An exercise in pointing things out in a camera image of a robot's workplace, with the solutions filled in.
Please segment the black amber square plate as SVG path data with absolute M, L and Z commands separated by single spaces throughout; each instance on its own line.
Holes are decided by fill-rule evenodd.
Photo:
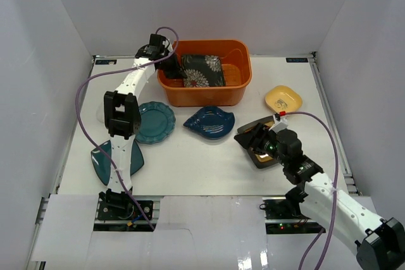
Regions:
M 257 131 L 256 129 L 259 124 L 263 124 L 271 128 L 271 126 L 274 124 L 273 115 L 258 119 L 256 121 L 252 121 L 246 125 L 239 127 L 237 129 L 237 134 L 249 132 L 251 130 Z M 274 166 L 277 163 L 276 159 L 273 159 L 267 154 L 256 154 L 252 151 L 252 149 L 246 151 L 248 156 L 251 158 L 252 162 L 258 169 L 269 168 L 270 166 Z

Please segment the black floral square plate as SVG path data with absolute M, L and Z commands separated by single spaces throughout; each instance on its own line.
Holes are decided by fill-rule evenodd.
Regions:
M 186 75 L 184 87 L 224 87 L 225 76 L 218 56 L 184 54 L 181 57 L 182 68 Z

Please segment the blue leaf-shaped dish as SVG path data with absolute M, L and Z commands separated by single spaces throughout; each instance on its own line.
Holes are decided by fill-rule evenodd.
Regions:
M 217 106 L 204 106 L 189 117 L 183 126 L 210 140 L 227 136 L 235 125 L 235 115 Z

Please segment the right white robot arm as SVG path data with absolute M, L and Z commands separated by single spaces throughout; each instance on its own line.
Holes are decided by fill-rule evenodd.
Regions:
M 362 269 L 398 269 L 404 264 L 404 226 L 371 212 L 333 185 L 323 169 L 306 156 L 296 132 L 274 132 L 261 123 L 234 139 L 246 150 L 267 154 L 283 167 L 294 185 L 287 192 L 287 214 L 310 218 L 338 238 Z

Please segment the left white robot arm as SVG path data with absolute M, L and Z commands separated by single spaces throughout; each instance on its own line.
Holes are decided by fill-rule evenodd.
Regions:
M 137 51 L 132 70 L 122 83 L 104 94 L 104 124 L 111 152 L 104 153 L 110 162 L 110 178 L 107 191 L 100 198 L 121 219 L 130 217 L 136 206 L 130 193 L 130 165 L 132 146 L 141 125 L 138 97 L 156 70 L 162 70 L 169 79 L 186 77 L 175 48 L 157 32 L 151 34 L 149 43 Z

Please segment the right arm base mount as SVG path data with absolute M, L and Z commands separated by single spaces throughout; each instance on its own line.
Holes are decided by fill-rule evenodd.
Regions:
M 299 204 L 285 197 L 264 199 L 259 209 L 265 213 L 268 235 L 317 234 L 323 227 L 301 213 Z

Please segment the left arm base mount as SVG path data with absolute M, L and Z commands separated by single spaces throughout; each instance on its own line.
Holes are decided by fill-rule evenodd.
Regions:
M 98 232 L 153 232 L 158 220 L 158 215 L 154 215 L 158 211 L 155 201 L 139 200 L 138 203 L 153 227 L 147 223 L 136 205 L 130 205 L 127 211 L 122 212 L 122 209 L 110 207 L 104 201 L 99 200 L 93 230 Z

